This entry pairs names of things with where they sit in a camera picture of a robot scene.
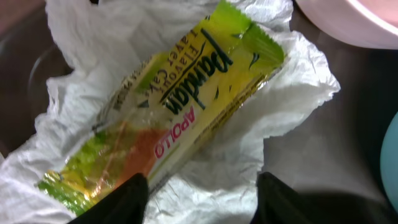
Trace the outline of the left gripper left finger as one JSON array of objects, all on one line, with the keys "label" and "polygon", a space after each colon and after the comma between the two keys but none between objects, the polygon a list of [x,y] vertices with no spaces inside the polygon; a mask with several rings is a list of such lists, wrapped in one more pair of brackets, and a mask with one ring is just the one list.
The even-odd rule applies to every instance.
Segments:
[{"label": "left gripper left finger", "polygon": [[68,224],[142,224],[148,199],[147,179],[138,173]]}]

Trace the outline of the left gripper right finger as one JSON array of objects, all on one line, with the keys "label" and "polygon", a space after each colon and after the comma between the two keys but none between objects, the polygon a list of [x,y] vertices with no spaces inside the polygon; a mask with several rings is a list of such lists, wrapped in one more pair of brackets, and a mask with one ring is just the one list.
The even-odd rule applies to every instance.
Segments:
[{"label": "left gripper right finger", "polygon": [[257,210],[250,224],[310,224],[314,217],[309,204],[270,172],[257,178]]}]

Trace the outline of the yellow green snack wrapper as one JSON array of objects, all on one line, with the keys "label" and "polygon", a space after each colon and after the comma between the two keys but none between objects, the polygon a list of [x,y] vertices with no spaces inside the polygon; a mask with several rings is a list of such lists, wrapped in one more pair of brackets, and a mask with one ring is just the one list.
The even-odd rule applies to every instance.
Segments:
[{"label": "yellow green snack wrapper", "polygon": [[83,214],[136,174],[165,180],[282,66],[282,47],[221,1],[171,50],[153,55],[101,112],[94,135],[38,188]]}]

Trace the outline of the white napkin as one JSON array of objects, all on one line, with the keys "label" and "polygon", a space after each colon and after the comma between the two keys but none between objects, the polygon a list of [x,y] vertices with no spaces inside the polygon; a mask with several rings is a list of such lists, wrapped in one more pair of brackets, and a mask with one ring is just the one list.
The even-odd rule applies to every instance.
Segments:
[{"label": "white napkin", "polygon": [[[303,123],[340,84],[325,54],[289,28],[291,1],[235,1],[280,44],[282,69],[214,139],[150,198],[146,223],[248,223],[257,207],[263,141]],[[36,186],[89,136],[123,78],[169,49],[215,1],[47,1],[48,25],[71,74],[47,80],[49,106],[36,133],[1,163],[2,223],[67,223],[74,214]]]}]

